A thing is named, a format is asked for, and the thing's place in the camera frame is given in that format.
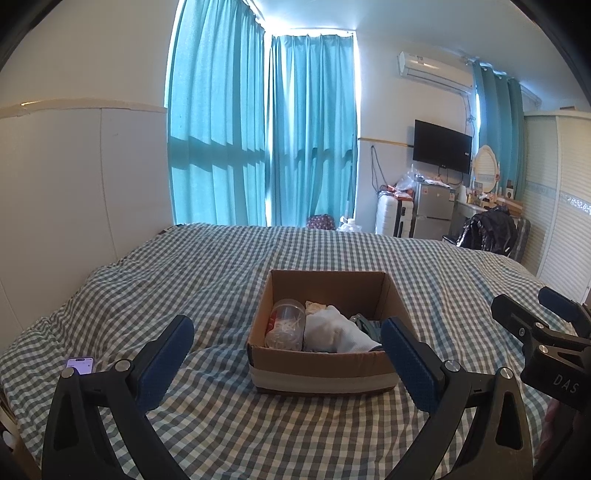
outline black jacket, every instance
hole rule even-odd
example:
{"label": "black jacket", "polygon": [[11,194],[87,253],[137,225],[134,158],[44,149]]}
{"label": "black jacket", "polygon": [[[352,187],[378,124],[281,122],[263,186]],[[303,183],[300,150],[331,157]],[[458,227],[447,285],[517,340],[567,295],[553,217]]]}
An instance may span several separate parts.
{"label": "black jacket", "polygon": [[517,241],[517,228],[506,206],[477,213],[466,221],[457,246],[509,255]]}

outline bed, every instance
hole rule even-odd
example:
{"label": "bed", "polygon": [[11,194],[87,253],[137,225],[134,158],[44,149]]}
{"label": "bed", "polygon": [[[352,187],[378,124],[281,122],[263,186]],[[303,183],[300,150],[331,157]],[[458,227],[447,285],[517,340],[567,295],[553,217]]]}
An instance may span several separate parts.
{"label": "bed", "polygon": [[[182,313],[195,325],[193,347],[148,418],[189,476],[384,478],[426,420],[401,384],[351,398],[283,398],[252,385],[245,342],[272,268],[390,273],[420,339],[469,371],[524,366],[519,342],[491,318],[498,294],[509,293],[552,328],[569,331],[537,303],[536,278],[488,252],[365,233],[178,226],[98,268],[0,357],[2,388],[37,462],[66,359],[92,356],[97,370],[106,369],[133,357]],[[549,399],[521,388],[537,444]],[[439,473],[453,464],[472,414],[462,420]],[[112,418],[103,412],[103,419],[124,471],[138,476]]]}

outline wardrobe door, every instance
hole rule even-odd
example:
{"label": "wardrobe door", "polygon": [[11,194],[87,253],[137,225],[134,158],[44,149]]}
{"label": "wardrobe door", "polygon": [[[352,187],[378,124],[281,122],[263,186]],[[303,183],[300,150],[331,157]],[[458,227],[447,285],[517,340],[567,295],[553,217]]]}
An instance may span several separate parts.
{"label": "wardrobe door", "polygon": [[538,274],[553,224],[558,186],[558,134],[555,116],[526,116],[527,167],[523,215],[531,222],[522,264]]}
{"label": "wardrobe door", "polygon": [[557,118],[560,193],[539,278],[575,301],[591,278],[591,120]]}

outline metal screw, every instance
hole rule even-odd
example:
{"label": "metal screw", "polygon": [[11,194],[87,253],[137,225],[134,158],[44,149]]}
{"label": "metal screw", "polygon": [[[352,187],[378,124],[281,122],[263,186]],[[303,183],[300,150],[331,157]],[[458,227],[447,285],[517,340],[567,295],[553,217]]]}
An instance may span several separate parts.
{"label": "metal screw", "polygon": [[501,376],[510,380],[511,378],[513,378],[513,370],[511,370],[511,368],[503,367],[501,368]]}
{"label": "metal screw", "polygon": [[119,360],[115,364],[115,370],[117,370],[118,372],[127,372],[127,370],[129,370],[129,367],[131,367],[131,363],[129,363],[129,360]]}
{"label": "metal screw", "polygon": [[447,360],[444,365],[450,372],[457,372],[460,369],[460,364],[455,360]]}
{"label": "metal screw", "polygon": [[70,378],[72,375],[74,375],[74,369],[72,367],[65,367],[65,369],[61,371],[62,378]]}

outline folded white fabric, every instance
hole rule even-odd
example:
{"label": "folded white fabric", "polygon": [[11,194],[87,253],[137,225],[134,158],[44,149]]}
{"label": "folded white fabric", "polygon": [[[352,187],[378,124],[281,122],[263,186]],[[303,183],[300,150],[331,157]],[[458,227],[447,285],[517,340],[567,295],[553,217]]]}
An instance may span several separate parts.
{"label": "folded white fabric", "polygon": [[304,344],[309,352],[369,352],[379,346],[340,312],[329,305],[306,316]]}

